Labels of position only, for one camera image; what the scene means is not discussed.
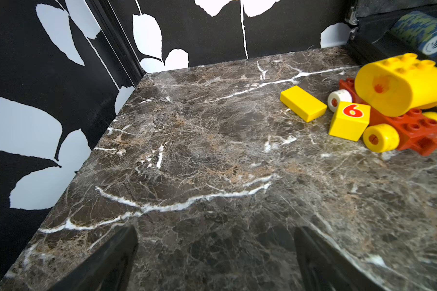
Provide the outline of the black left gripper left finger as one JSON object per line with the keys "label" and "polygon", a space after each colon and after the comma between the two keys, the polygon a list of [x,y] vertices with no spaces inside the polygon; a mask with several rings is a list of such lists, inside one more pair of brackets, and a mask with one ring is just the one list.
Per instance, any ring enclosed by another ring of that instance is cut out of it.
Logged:
{"label": "black left gripper left finger", "polygon": [[133,226],[120,227],[97,251],[49,289],[51,291],[125,291],[138,248]]}

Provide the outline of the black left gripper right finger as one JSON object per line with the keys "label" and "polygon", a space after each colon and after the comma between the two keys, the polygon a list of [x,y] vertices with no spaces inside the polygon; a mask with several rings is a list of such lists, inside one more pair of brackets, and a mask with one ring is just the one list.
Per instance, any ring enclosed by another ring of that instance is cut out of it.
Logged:
{"label": "black left gripper right finger", "polygon": [[295,229],[294,243],[305,290],[384,290],[309,227]]}

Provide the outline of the yellow number six cube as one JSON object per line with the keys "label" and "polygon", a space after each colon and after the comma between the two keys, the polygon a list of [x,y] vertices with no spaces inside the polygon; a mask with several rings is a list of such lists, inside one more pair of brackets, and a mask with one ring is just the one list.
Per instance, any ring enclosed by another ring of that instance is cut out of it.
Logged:
{"label": "yellow number six cube", "polygon": [[370,112],[370,105],[340,102],[328,134],[357,142],[370,124]]}

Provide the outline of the flat yellow toy brick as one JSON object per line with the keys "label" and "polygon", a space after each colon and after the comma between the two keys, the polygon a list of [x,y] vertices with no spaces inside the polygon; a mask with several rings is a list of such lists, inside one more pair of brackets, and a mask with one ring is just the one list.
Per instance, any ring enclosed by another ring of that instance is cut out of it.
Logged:
{"label": "flat yellow toy brick", "polygon": [[294,86],[281,92],[280,101],[305,122],[321,117],[328,108],[326,104],[299,86]]}

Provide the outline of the yellow rounded toy block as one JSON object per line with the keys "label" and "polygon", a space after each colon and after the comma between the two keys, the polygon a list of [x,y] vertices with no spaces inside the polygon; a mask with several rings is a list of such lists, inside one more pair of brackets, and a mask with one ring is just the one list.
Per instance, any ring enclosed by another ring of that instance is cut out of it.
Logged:
{"label": "yellow rounded toy block", "polygon": [[415,53],[382,59],[364,65],[354,87],[361,99],[384,116],[431,109],[437,106],[436,62],[420,60]]}

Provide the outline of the black poker chip case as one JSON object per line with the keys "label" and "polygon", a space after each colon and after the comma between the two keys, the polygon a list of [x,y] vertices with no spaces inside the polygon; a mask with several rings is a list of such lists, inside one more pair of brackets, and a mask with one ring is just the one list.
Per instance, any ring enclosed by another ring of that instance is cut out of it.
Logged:
{"label": "black poker chip case", "polygon": [[400,17],[413,11],[437,18],[437,1],[350,1],[346,17],[352,26],[349,51],[361,64],[404,53],[416,53],[420,59],[431,59],[437,64],[437,56],[424,55],[390,33]]}

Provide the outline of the blue green chip stack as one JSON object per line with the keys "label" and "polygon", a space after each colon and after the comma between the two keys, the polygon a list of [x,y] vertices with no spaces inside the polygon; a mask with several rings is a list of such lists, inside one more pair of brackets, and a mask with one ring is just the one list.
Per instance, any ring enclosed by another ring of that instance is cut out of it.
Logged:
{"label": "blue green chip stack", "polygon": [[390,33],[424,55],[437,56],[437,18],[413,11],[402,17],[390,29]]}

